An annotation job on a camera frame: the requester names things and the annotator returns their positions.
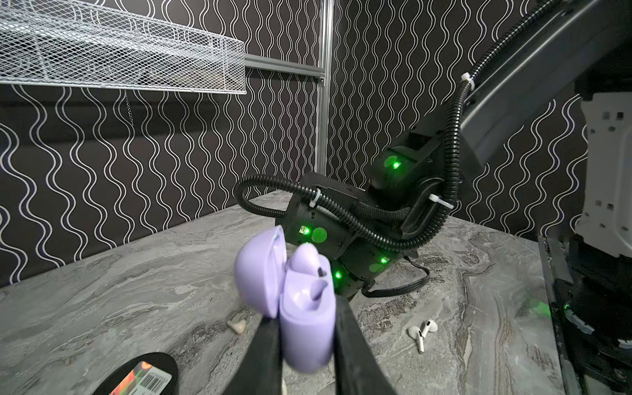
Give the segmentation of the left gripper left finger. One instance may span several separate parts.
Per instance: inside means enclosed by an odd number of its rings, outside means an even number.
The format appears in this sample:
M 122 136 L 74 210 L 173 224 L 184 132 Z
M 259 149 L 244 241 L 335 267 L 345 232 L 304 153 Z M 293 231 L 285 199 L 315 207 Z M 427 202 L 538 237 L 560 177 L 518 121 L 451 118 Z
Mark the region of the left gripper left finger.
M 262 318 L 223 394 L 281 394 L 282 362 L 280 320 Z

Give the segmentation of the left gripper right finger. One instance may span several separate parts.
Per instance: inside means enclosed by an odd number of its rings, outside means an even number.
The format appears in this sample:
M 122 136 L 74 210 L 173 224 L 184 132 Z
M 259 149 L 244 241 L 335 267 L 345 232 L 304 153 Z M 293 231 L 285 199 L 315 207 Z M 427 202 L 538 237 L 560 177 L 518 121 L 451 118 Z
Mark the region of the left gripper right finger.
M 333 350 L 336 394 L 395 394 L 343 296 L 336 296 Z

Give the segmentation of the beige earbud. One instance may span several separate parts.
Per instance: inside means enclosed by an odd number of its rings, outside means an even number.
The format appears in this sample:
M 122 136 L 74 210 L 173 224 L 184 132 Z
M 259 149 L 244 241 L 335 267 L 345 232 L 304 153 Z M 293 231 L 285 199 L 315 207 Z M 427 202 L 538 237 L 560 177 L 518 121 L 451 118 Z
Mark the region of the beige earbud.
M 242 335 L 247 328 L 247 321 L 245 319 L 241 319 L 239 321 L 228 321 L 226 323 L 227 327 L 231 329 L 235 334 Z

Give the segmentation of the purple earbud charging case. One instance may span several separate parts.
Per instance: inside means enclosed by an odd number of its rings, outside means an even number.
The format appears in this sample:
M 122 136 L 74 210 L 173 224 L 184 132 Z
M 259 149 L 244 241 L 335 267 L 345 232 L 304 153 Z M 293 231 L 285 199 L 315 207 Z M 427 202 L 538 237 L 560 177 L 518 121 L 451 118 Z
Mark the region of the purple earbud charging case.
M 237 253 L 235 286 L 242 300 L 268 319 L 279 319 L 281 350 L 293 370 L 312 374 L 333 354 L 336 296 L 329 260 L 311 243 L 287 254 L 275 226 Z

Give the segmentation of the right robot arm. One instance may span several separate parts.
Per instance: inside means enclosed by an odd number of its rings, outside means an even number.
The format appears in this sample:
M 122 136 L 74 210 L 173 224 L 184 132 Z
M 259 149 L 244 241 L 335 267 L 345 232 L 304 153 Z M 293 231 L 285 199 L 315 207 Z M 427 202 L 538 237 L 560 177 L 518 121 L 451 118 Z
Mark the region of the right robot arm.
M 562 258 L 547 253 L 566 393 L 631 391 L 631 4 L 541 1 L 465 72 L 450 100 L 388 145 L 362 190 L 310 173 L 252 174 L 234 188 L 275 226 L 235 260 L 235 284 L 263 322 L 228 391 L 281 386 L 281 366 L 333 362 L 340 394 L 392 393 L 350 300 L 402 296 L 426 278 L 375 280 L 434 239 L 459 187 L 545 100 L 574 84 L 587 123 L 584 210 Z

